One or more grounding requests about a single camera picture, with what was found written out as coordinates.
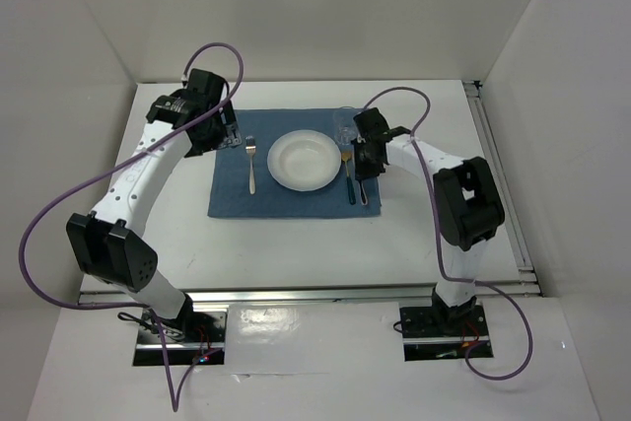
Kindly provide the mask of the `silver fork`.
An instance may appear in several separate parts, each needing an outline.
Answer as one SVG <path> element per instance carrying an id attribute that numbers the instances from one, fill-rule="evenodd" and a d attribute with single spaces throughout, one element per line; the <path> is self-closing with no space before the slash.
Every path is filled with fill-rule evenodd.
<path id="1" fill-rule="evenodd" d="M 256 193 L 255 171 L 254 171 L 254 157 L 256 154 L 256 143 L 253 136 L 247 136 L 245 138 L 245 151 L 249 160 L 248 171 L 248 189 L 251 195 Z"/>

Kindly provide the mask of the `clear drinking glass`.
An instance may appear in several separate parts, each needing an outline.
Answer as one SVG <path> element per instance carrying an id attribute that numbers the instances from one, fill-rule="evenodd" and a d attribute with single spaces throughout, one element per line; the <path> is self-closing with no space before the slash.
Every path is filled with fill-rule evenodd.
<path id="1" fill-rule="evenodd" d="M 358 109 L 351 106 L 338 108 L 333 113 L 334 140 L 339 146 L 350 146 L 357 138 L 358 130 L 354 122 L 354 116 Z"/>

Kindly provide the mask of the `silver table knife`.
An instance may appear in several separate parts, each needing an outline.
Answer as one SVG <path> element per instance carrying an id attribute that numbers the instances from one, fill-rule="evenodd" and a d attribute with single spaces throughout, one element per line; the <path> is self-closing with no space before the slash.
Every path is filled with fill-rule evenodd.
<path id="1" fill-rule="evenodd" d="M 359 190 L 360 190 L 360 199 L 361 199 L 361 203 L 363 206 L 368 206 L 370 201 L 369 201 L 369 196 L 366 190 L 366 186 L 365 186 L 365 182 L 363 180 L 359 180 L 358 181 L 358 186 L 359 186 Z"/>

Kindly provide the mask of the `gold spoon green handle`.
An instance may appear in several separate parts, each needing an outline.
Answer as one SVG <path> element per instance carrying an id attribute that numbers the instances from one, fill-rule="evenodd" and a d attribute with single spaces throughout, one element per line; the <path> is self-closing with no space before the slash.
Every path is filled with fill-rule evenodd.
<path id="1" fill-rule="evenodd" d="M 351 162 L 351 160 L 352 160 L 352 152 L 350 150 L 341 152 L 341 161 L 344 165 L 344 170 L 346 174 L 346 188 L 348 192 L 348 200 L 351 205 L 355 205 L 356 194 L 355 194 L 354 184 L 351 178 L 350 167 L 349 167 L 349 163 Z"/>

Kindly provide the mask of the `blue cloth napkin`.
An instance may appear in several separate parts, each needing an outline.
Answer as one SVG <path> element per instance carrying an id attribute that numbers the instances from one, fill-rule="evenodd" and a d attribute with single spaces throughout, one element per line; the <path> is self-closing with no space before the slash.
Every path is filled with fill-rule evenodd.
<path id="1" fill-rule="evenodd" d="M 381 214 L 378 182 L 365 182 L 368 204 L 351 204 L 345 172 L 339 170 L 332 183 L 314 191 L 290 190 L 278 183 L 267 167 L 270 147 L 286 133 L 314 130 L 332 138 L 336 127 L 329 108 L 252 109 L 236 112 L 240 132 L 255 139 L 256 193 L 248 187 L 249 158 L 243 148 L 228 148 L 215 154 L 215 169 L 208 215 L 219 219 L 352 219 Z"/>

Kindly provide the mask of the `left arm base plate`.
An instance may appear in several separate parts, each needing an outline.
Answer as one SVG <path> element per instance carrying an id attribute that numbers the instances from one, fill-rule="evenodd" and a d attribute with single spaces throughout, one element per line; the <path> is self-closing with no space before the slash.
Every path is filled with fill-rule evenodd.
<path id="1" fill-rule="evenodd" d="M 191 333 L 164 326 L 169 363 L 173 366 L 190 365 L 199 359 L 199 365 L 223 365 L 228 312 L 225 310 L 207 313 L 210 321 L 204 327 L 194 328 Z M 133 323 L 137 328 L 132 365 L 135 367 L 158 367 L 164 365 L 162 341 L 155 322 L 144 311 L 140 316 L 119 312 L 117 318 Z"/>

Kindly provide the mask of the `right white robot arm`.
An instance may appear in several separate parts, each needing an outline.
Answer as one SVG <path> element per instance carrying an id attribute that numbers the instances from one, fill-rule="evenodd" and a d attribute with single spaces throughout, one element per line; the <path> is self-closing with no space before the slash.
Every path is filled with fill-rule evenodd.
<path id="1" fill-rule="evenodd" d="M 505 222 L 505 211 L 487 161 L 464 159 L 417 138 L 352 141 L 355 178 L 377 177 L 399 167 L 428 185 L 440 278 L 432 292 L 430 322 L 454 333 L 473 312 L 475 280 L 488 242 Z"/>

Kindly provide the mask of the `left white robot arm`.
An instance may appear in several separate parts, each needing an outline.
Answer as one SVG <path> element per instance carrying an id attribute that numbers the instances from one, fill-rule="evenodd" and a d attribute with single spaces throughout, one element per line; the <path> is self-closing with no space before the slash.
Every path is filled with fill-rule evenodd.
<path id="1" fill-rule="evenodd" d="M 231 105 L 221 105 L 229 87 L 188 84 L 152 103 L 147 122 L 126 167 L 87 215 L 74 213 L 66 233 L 80 270 L 126 293 L 152 310 L 163 334 L 182 341 L 213 326 L 192 299 L 158 269 L 158 255 L 143 235 L 149 214 L 175 166 L 240 144 Z"/>

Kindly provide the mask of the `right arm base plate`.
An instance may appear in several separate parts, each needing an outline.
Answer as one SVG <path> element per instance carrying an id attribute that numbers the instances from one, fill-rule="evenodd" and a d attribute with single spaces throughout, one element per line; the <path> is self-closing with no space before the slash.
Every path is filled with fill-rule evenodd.
<path id="1" fill-rule="evenodd" d="M 477 304 L 468 316 L 439 322 L 428 300 L 400 302 L 392 329 L 402 339 L 405 362 L 491 359 L 494 350 L 486 313 Z"/>

